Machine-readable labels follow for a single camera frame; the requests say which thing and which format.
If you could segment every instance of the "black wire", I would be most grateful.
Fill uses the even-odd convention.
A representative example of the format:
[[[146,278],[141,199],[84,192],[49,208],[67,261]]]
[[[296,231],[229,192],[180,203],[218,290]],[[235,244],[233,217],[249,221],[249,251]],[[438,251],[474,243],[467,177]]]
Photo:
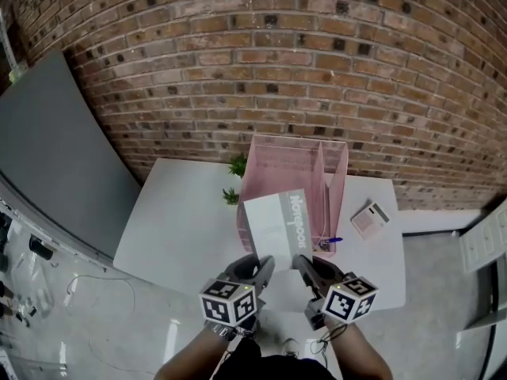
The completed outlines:
[[[143,371],[143,370],[131,370],[131,369],[122,369],[121,367],[118,367],[118,366],[115,366],[111,363],[107,363],[105,362],[104,360],[102,360],[100,358],[100,356],[97,355],[97,353],[95,353],[95,351],[92,349],[92,345],[91,345],[91,340],[88,340],[88,349],[90,350],[90,352],[92,353],[93,356],[95,356],[98,360],[100,360],[101,362],[103,362],[103,364],[109,366],[109,367],[112,367],[113,369],[116,369],[118,371],[124,371],[126,373],[139,373],[139,374],[149,374],[150,376],[155,376],[155,373],[151,372],[151,371]]]
[[[70,288],[72,286],[72,283],[79,279],[80,277],[87,277],[89,279],[97,279],[97,280],[104,280],[104,281],[118,281],[118,282],[125,282],[131,289],[132,291],[132,311],[131,311],[131,315],[134,313],[135,311],[135,291],[134,291],[134,287],[128,282],[128,280],[131,280],[131,279],[134,279],[133,277],[125,277],[125,278],[120,278],[120,277],[98,277],[98,276],[95,276],[95,275],[77,275],[75,276],[70,282],[69,284],[67,284],[67,289],[66,289],[66,292],[68,295],[72,295],[75,293],[75,291],[71,291]],[[96,297],[95,298],[95,301],[92,303],[92,305],[98,300],[99,297]],[[65,310],[67,312],[68,315],[70,315],[72,317],[72,314],[70,313],[70,311],[68,310],[67,306],[65,306]]]
[[[328,331],[327,333],[325,333],[322,336],[322,338],[320,338],[319,340],[314,340],[310,344],[311,353],[313,353],[314,355],[322,353],[322,357],[324,358],[324,364],[326,365],[326,369],[327,369],[327,356],[326,356],[327,347],[332,340],[335,340],[336,338],[338,338],[342,333],[345,332],[346,329],[347,329],[347,324],[339,325],[336,328],[333,328],[330,331]],[[319,350],[314,351],[313,349],[314,349],[315,344],[316,345],[322,344],[322,346],[320,347]]]
[[[228,351],[228,350],[227,350],[227,351],[225,351],[225,354],[226,354],[226,355],[223,357],[223,359],[222,359],[222,360],[220,360],[220,363],[219,363],[219,368],[220,368],[220,367],[221,367],[221,366],[225,363],[225,361],[226,361],[227,359],[229,359],[229,358],[231,357],[232,352],[230,352],[230,351]]]

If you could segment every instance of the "cable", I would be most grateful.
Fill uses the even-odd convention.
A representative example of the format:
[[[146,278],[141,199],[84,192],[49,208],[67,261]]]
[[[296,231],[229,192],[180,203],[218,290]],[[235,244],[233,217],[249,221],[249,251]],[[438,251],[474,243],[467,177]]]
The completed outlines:
[[[130,370],[130,369],[121,369],[120,367],[117,367],[111,363],[107,363],[104,360],[102,360],[92,349],[91,340],[88,340],[88,349],[90,352],[92,352],[92,355],[95,356],[98,360],[103,362],[103,364],[112,367],[113,369],[117,369],[118,371],[125,371],[128,373],[140,373],[140,374],[149,374],[150,376],[155,376],[155,373],[152,373],[151,371],[142,371],[142,370]]]
[[[322,353],[322,357],[324,358],[324,363],[326,364],[326,369],[327,369],[326,349],[327,349],[328,345],[330,344],[330,342],[332,340],[335,340],[336,338],[338,338],[342,333],[345,332],[346,329],[347,329],[347,324],[339,325],[336,328],[333,328],[332,330],[325,333],[322,336],[322,338],[320,338],[319,340],[314,340],[310,344],[310,352],[311,353],[313,353],[314,355],[317,355],[318,353]],[[314,351],[314,345],[320,345],[320,344],[322,344],[320,349],[318,349],[317,351]]]
[[[71,295],[73,294],[73,291],[70,290],[71,286],[72,286],[72,283],[80,278],[80,277],[88,277],[89,279],[97,279],[97,280],[106,280],[106,281],[121,281],[121,282],[125,282],[129,287],[130,289],[132,290],[132,297],[133,297],[133,307],[132,307],[132,311],[131,311],[131,315],[134,313],[135,311],[135,291],[134,291],[134,287],[128,282],[128,280],[130,279],[133,279],[132,277],[127,277],[127,278],[119,278],[119,277],[112,277],[112,278],[109,278],[109,277],[97,277],[97,276],[94,276],[94,275],[77,275],[75,276],[70,282],[69,284],[67,285],[67,289],[66,289],[66,292],[68,295]],[[99,297],[95,298],[95,300],[93,301],[93,303],[91,304],[92,306],[95,304],[95,302],[97,302],[97,300],[99,299]],[[65,306],[65,310],[67,311],[67,313],[72,317],[72,314],[69,313],[69,310],[67,309],[67,306]],[[149,374],[150,376],[155,376],[155,373],[152,373],[150,371],[142,371],[142,370],[131,370],[131,369],[122,369],[120,367],[117,367],[117,366],[114,366],[113,364],[111,363],[107,363],[105,362],[104,360],[102,360],[92,349],[92,345],[91,345],[91,339],[88,339],[88,349],[90,350],[90,352],[92,353],[93,356],[95,356],[95,358],[97,358],[98,360],[100,360],[103,364],[109,366],[109,367],[112,367],[113,369],[116,369],[118,371],[124,371],[124,372],[128,372],[128,373],[139,373],[139,374]]]
[[[132,297],[133,297],[133,306],[132,306],[132,311],[130,313],[130,315],[132,315],[135,311],[135,291],[134,291],[134,287],[132,287],[132,285],[128,282],[128,280],[131,280],[133,279],[132,277],[127,277],[127,278],[117,278],[117,277],[113,277],[113,278],[109,278],[109,277],[97,277],[95,275],[77,275],[75,276],[70,282],[69,284],[67,284],[67,289],[66,289],[66,292],[68,295],[71,295],[73,292],[70,291],[69,289],[71,288],[72,286],[72,283],[77,280],[79,277],[88,277],[90,279],[97,279],[97,280],[108,280],[108,281],[120,281],[120,282],[125,282],[129,287],[130,289],[132,290]],[[92,305],[98,300],[99,297],[95,298],[95,301],[93,301]],[[67,308],[67,306],[65,306],[65,310],[67,312],[67,314],[69,314],[70,316],[72,316],[71,313],[69,313],[69,310]]]

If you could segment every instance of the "white pegboard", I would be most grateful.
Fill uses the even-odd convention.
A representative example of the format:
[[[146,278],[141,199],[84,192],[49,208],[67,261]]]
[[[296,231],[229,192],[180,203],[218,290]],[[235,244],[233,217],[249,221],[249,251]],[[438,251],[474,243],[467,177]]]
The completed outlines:
[[[465,272],[490,264],[507,251],[507,200],[459,239]]]

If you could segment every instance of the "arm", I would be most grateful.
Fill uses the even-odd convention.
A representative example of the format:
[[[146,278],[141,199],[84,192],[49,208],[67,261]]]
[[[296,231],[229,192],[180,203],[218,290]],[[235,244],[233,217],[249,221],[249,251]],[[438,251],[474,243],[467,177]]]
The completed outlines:
[[[339,325],[329,317],[324,322],[330,331]],[[393,375],[386,361],[368,343],[355,324],[349,325],[338,338],[331,341],[331,345],[344,380],[392,380]]]
[[[160,368],[154,380],[208,380],[227,346],[227,340],[204,328],[190,344]]]

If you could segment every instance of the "white table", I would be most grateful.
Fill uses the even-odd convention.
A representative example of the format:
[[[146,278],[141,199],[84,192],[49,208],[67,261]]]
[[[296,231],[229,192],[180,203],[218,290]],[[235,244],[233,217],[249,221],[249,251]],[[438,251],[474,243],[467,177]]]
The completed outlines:
[[[222,188],[241,188],[227,165],[158,159],[134,206],[114,266],[162,287],[197,295],[205,282],[232,261],[246,255],[236,229],[236,209],[222,199]],[[385,208],[391,223],[365,242],[350,219],[374,200]],[[405,304],[405,258],[398,206],[391,180],[347,176],[341,205],[337,252],[329,260],[341,270],[364,276],[379,288],[374,310]],[[279,295],[279,286],[290,283],[289,293],[299,295],[292,307],[274,309],[299,312],[308,301],[299,273],[273,276],[266,294]]]

